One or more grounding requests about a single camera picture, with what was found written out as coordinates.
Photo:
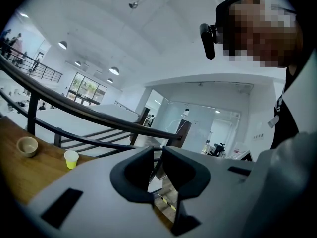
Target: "yellow paper cup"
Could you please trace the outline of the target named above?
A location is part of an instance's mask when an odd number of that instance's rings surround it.
[[[79,158],[78,153],[76,153],[75,151],[66,151],[64,153],[64,157],[66,160],[67,167],[69,169],[74,169]]]

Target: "wooden table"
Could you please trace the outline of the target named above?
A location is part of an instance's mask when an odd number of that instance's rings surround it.
[[[32,158],[22,156],[16,148],[19,138],[30,136],[39,148]],[[9,118],[0,119],[0,168],[13,197],[27,204],[38,192],[70,169],[66,166],[64,149],[48,144],[20,128]],[[95,159],[79,154],[77,165]]]

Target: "id badge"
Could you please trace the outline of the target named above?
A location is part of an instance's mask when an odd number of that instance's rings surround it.
[[[268,126],[273,128],[279,121],[279,115],[276,115],[271,121],[268,122]]]

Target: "wall outlet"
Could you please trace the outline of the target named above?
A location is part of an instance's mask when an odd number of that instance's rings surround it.
[[[262,139],[264,139],[264,133],[256,134],[252,138],[253,141],[262,140]]]

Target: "glass wall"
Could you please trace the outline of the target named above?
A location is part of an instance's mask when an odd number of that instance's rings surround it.
[[[186,109],[189,109],[189,113],[187,116],[184,116],[184,111]],[[215,116],[215,109],[170,101],[162,112],[163,114],[160,114],[160,111],[158,112],[156,118],[158,120],[156,120],[156,123],[152,128],[176,133],[182,119],[189,121],[192,125],[182,149],[201,153],[210,133],[210,128]],[[164,145],[167,143],[167,140],[160,141],[160,143]]]
[[[70,85],[67,98],[84,106],[98,105],[103,99],[107,88],[77,73]]]

